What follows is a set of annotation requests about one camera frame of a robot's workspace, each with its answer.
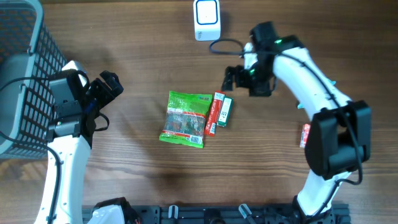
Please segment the pink tissue pack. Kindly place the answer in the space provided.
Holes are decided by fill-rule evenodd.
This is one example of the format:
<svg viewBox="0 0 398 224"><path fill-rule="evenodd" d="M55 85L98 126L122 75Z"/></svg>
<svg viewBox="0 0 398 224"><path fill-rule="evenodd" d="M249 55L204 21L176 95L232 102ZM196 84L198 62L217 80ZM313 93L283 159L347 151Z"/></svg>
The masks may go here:
<svg viewBox="0 0 398 224"><path fill-rule="evenodd" d="M310 124L304 124L300 138L300 147L304 148L307 143L308 134L310 132Z"/></svg>

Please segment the mint wet wipes pack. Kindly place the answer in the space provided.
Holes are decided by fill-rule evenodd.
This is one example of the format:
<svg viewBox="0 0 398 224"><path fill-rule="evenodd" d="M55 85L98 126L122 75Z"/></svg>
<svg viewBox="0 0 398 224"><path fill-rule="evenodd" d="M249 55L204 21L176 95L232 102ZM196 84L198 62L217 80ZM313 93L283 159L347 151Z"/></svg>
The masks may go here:
<svg viewBox="0 0 398 224"><path fill-rule="evenodd" d="M335 84L336 84L335 81L332 81L332 80L328 80L328 81L330 82L331 85L335 85ZM298 108L299 110L300 110L300 109L304 109L304 106L303 106L303 104L298 103L298 104L297 104L297 108Z"/></svg>

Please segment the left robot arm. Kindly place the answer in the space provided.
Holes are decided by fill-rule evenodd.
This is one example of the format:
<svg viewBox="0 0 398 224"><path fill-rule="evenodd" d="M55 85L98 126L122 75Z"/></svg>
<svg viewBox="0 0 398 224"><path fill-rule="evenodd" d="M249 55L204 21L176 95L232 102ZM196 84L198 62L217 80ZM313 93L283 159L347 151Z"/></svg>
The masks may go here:
<svg viewBox="0 0 398 224"><path fill-rule="evenodd" d="M47 127L48 166L36 223L82 223L83 183L92 150L95 120L123 91L107 70L90 81L76 61L68 62L49 82L55 117Z"/></svg>

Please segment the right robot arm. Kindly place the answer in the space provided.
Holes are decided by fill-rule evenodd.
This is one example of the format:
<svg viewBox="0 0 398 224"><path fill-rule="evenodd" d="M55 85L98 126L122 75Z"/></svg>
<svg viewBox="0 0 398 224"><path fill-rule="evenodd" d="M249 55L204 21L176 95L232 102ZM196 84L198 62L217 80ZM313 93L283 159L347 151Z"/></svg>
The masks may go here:
<svg viewBox="0 0 398 224"><path fill-rule="evenodd" d="M290 89L310 120L304 147L310 172L294 198L292 218L322 220L341 184L363 181L363 163L371 156L371 109L339 91L297 36L278 36L272 22L258 24L249 35L251 42L236 52L244 65L226 69L221 89L241 87L250 96L270 96L278 81Z"/></svg>

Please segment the red stick sachet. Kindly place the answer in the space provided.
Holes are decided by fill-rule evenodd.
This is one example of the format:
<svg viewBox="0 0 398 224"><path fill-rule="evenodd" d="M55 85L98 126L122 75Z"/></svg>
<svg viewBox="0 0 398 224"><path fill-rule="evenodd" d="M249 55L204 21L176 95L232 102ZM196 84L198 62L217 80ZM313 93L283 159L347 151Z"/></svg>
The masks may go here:
<svg viewBox="0 0 398 224"><path fill-rule="evenodd" d="M205 135L214 136L218 116L220 115L221 107L225 94L222 91L216 91L210 107L209 117L205 126Z"/></svg>

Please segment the green snack bag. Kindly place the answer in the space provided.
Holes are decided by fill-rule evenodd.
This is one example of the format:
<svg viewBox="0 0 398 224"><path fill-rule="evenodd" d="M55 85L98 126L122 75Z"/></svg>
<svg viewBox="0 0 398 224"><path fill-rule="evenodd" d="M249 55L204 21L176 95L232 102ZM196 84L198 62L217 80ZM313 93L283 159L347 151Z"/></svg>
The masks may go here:
<svg viewBox="0 0 398 224"><path fill-rule="evenodd" d="M202 148L206 115L212 99L206 94L170 91L165 126L159 140Z"/></svg>

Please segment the green white medicine box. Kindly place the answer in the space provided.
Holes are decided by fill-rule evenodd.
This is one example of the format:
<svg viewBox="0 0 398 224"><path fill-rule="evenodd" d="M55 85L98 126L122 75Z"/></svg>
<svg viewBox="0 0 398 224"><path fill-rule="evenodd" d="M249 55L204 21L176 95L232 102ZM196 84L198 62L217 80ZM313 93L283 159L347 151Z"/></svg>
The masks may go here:
<svg viewBox="0 0 398 224"><path fill-rule="evenodd" d="M221 127L226 127L229 116L233 106L233 99L230 97L225 97L223 100L223 104L220 110L220 114L218 116L217 125Z"/></svg>

